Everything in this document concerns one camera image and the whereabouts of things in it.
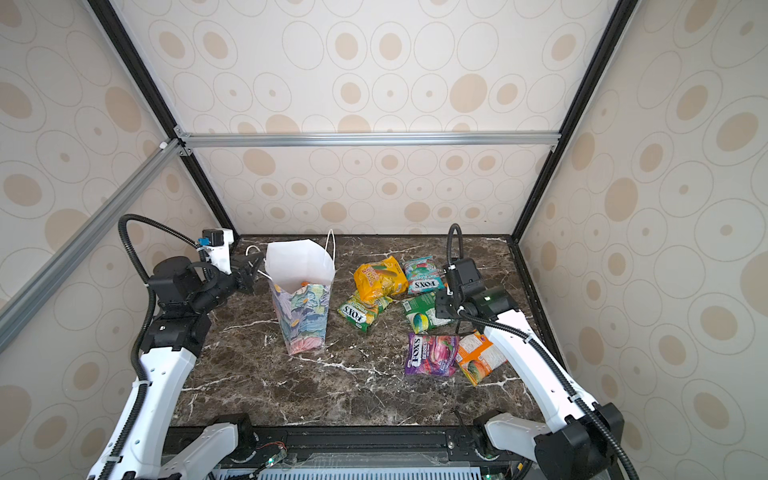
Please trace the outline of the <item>purple Fox's candy bag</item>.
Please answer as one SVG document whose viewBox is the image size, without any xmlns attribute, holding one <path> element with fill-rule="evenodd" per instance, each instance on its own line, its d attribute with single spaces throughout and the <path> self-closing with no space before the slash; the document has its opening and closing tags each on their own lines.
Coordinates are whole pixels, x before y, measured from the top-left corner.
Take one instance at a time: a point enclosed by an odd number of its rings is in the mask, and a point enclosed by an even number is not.
<svg viewBox="0 0 768 480">
<path fill-rule="evenodd" d="M 459 337 L 456 335 L 409 334 L 404 373 L 450 377 L 456 369 Z"/>
</svg>

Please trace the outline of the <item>floral white paper bag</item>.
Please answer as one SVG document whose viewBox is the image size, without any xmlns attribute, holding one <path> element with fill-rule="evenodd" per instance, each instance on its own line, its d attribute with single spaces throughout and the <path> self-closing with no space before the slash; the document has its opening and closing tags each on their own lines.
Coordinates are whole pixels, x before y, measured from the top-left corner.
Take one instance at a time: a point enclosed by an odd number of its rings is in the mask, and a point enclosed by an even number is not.
<svg viewBox="0 0 768 480">
<path fill-rule="evenodd" d="M 325 345 L 330 298 L 336 268 L 336 241 L 329 231 L 325 244 L 309 239 L 267 245 L 259 271 L 269 282 L 276 317 L 287 353 L 297 355 Z M 296 293 L 301 283 L 312 286 Z"/>
</svg>

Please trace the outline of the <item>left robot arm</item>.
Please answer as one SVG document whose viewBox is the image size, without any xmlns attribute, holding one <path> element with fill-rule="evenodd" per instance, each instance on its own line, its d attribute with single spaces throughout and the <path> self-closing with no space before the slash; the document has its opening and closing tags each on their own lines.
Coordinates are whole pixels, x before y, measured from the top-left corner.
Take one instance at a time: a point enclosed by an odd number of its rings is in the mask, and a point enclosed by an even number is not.
<svg viewBox="0 0 768 480">
<path fill-rule="evenodd" d="M 174 256 L 147 271 L 128 226 L 142 223 L 167 233 L 199 254 L 196 261 Z M 148 308 L 130 352 L 136 375 L 127 403 L 91 479 L 205 479 L 225 459 L 253 458 L 258 436 L 245 413 L 221 415 L 182 451 L 163 460 L 175 406 L 187 377 L 201 356 L 212 326 L 211 312 L 235 294 L 251 294 L 265 259 L 259 249 L 231 252 L 228 229 L 205 229 L 201 238 L 155 220 L 125 214 L 118 234 L 131 264 L 147 289 Z"/>
</svg>

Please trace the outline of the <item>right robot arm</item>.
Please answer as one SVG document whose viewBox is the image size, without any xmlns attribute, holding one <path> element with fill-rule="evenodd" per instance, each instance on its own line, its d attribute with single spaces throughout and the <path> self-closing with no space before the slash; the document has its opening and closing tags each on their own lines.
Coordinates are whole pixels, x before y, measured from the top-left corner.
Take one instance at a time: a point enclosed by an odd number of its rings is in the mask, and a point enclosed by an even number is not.
<svg viewBox="0 0 768 480">
<path fill-rule="evenodd" d="M 623 415 L 613 404 L 600 404 L 571 377 L 503 287 L 484 284 L 475 261 L 464 253 L 458 224 L 448 230 L 444 273 L 447 285 L 437 294 L 438 316 L 482 331 L 543 415 L 540 422 L 508 412 L 477 418 L 472 433 L 478 455 L 493 460 L 504 452 L 515 454 L 537 464 L 548 479 L 591 479 L 617 465 L 626 478 L 638 478 L 621 445 Z"/>
</svg>

